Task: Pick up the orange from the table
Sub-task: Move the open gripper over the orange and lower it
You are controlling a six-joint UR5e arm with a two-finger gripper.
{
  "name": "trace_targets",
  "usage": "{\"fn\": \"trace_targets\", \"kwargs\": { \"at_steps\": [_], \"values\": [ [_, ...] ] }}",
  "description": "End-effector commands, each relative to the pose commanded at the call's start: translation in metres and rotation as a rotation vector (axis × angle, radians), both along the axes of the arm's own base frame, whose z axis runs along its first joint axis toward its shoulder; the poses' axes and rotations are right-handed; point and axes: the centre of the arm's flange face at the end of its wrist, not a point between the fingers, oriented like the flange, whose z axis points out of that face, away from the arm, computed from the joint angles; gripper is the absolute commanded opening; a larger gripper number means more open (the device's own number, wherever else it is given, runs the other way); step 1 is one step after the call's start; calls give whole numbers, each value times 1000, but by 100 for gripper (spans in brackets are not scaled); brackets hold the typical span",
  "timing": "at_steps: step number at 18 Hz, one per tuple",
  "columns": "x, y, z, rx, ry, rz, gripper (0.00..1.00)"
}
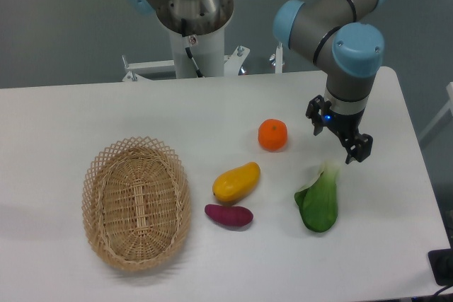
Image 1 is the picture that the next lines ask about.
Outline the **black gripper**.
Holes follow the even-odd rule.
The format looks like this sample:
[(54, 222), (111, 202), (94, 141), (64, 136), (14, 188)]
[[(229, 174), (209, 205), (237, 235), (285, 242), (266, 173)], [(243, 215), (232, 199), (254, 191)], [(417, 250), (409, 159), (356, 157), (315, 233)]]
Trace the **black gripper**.
[(365, 110), (354, 114), (342, 114), (332, 110), (333, 104), (318, 95), (309, 101), (306, 117), (314, 127), (314, 136), (317, 136), (326, 127), (334, 133), (347, 151), (346, 164), (353, 161), (359, 163), (368, 158), (372, 151), (373, 138), (359, 132), (359, 125)]

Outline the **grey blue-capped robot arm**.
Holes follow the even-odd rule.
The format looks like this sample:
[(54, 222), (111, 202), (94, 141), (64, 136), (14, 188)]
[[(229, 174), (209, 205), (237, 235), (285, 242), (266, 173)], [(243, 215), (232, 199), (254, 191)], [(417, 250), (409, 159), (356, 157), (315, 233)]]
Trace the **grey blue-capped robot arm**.
[[(224, 28), (233, 0), (128, 0), (139, 13), (155, 13), (172, 40), (178, 78), (226, 74)], [(372, 151), (372, 137), (359, 131), (375, 76), (382, 65), (384, 38), (362, 18), (386, 0), (290, 0), (278, 10), (273, 35), (327, 75), (323, 95), (312, 99), (306, 116), (318, 134), (329, 129), (361, 162)]]

